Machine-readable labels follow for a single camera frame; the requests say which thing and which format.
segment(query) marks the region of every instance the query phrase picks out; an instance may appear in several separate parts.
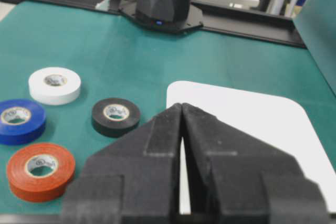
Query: blue tape roll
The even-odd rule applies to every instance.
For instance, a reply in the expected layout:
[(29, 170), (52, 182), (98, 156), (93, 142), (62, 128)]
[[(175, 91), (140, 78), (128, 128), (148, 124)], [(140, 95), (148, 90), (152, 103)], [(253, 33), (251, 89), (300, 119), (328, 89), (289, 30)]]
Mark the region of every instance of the blue tape roll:
[(46, 127), (46, 112), (36, 102), (0, 102), (0, 144), (27, 144), (39, 138)]

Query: tape roll core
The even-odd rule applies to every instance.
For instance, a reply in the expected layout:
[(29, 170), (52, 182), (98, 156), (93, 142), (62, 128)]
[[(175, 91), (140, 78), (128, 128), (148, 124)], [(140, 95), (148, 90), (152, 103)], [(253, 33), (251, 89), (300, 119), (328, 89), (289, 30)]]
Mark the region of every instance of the tape roll core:
[(120, 137), (136, 128), (139, 120), (139, 108), (124, 99), (104, 99), (92, 108), (92, 126), (105, 136)]
[(66, 68), (43, 68), (28, 80), (31, 97), (47, 105), (63, 105), (77, 99), (81, 80), (78, 74)]
[[(61, 196), (75, 173), (75, 159), (64, 147), (40, 143), (17, 151), (7, 165), (9, 187), (18, 198), (43, 202)], [(35, 168), (47, 166), (52, 172), (34, 176)]]

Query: black tape roll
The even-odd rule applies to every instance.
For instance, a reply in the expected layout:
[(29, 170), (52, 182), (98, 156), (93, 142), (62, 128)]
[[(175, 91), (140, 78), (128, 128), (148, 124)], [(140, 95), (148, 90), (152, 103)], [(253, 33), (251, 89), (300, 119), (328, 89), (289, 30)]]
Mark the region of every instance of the black tape roll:
[(92, 126), (102, 135), (120, 137), (135, 129), (140, 120), (139, 108), (130, 101), (108, 98), (92, 108)]

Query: green table mat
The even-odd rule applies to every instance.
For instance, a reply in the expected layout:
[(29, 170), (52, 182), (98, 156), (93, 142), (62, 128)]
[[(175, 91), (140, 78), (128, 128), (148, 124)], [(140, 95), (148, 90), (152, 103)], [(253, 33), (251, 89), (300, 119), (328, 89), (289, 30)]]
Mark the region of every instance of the green table mat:
[(294, 19), (303, 41), (336, 93), (336, 1), (307, 0)]
[[(121, 16), (24, 2), (0, 22), (0, 59), (0, 100), (31, 99), (28, 78), (41, 68), (65, 67), (81, 76), (78, 100), (43, 105), (47, 128), (35, 141), (69, 149), (77, 162), (76, 176), (89, 155), (113, 142), (91, 126), (98, 100), (128, 99), (139, 106), (144, 123), (165, 109), (166, 89), (177, 80), (299, 102), (336, 165), (335, 96), (305, 49), (201, 30), (167, 35), (143, 30)], [(0, 146), (0, 213), (59, 213), (61, 198), (32, 204), (11, 193), (6, 163), (22, 147)], [(313, 150), (304, 147), (313, 157)]]

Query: label on tape core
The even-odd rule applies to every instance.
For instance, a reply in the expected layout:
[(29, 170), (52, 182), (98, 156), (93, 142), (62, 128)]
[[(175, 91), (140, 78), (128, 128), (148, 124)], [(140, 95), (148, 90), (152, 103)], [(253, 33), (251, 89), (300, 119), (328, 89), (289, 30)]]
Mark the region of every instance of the label on tape core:
[[(35, 176), (31, 173), (32, 170), (34, 170), (35, 168), (39, 168), (42, 166), (49, 167), (52, 170), (52, 172), (45, 176)], [(25, 166), (25, 172), (32, 177), (45, 178), (51, 176), (57, 170), (57, 168), (58, 168), (58, 161), (55, 157), (49, 154), (39, 154), (34, 157), (31, 157), (27, 161)]]
[(127, 107), (121, 104), (110, 104), (104, 108), (104, 116), (109, 120), (120, 122), (130, 116), (130, 111)]
[(67, 84), (68, 80), (65, 76), (61, 76), (60, 74), (51, 74), (44, 78), (44, 82), (49, 86), (59, 87)]
[(1, 114), (1, 121), (9, 125), (20, 125), (28, 122), (31, 112), (24, 107), (11, 107)]

